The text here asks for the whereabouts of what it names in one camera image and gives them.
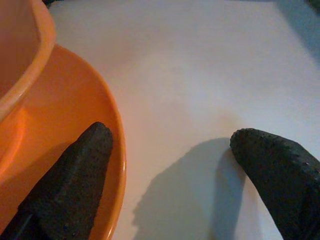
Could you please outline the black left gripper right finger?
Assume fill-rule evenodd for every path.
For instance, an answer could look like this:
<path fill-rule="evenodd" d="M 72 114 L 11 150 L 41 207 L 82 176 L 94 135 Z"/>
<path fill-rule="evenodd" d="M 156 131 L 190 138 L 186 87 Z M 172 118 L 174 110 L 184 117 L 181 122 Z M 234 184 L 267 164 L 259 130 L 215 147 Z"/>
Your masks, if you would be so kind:
<path fill-rule="evenodd" d="M 320 161 L 299 143 L 254 128 L 233 133 L 235 160 L 284 240 L 320 240 Z"/>

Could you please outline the orange plastic bowl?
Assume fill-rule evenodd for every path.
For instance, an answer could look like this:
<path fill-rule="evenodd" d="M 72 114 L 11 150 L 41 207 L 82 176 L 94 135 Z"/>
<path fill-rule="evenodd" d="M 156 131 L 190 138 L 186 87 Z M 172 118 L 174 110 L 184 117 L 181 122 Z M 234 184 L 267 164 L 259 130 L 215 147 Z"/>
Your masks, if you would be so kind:
<path fill-rule="evenodd" d="M 0 0 L 0 122 L 36 82 L 55 41 L 42 0 Z"/>

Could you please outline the orange plastic plate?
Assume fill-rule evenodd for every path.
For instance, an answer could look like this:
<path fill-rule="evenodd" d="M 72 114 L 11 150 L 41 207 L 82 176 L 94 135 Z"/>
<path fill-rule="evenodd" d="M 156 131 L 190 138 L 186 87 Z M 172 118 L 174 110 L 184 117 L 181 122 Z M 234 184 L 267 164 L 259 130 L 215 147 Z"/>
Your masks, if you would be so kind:
<path fill-rule="evenodd" d="M 112 240 L 126 188 L 126 143 L 115 99 L 104 79 L 75 53 L 56 45 L 16 115 L 0 154 L 0 233 L 36 182 L 92 123 L 112 132 L 113 149 L 90 240 Z"/>

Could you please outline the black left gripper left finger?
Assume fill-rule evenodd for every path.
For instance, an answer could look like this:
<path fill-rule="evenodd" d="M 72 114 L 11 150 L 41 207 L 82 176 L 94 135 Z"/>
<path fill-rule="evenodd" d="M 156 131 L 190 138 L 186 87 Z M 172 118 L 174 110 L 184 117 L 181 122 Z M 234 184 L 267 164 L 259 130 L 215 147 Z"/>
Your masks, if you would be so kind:
<path fill-rule="evenodd" d="M 112 149 L 111 130 L 91 124 L 19 204 L 0 240 L 89 240 Z"/>

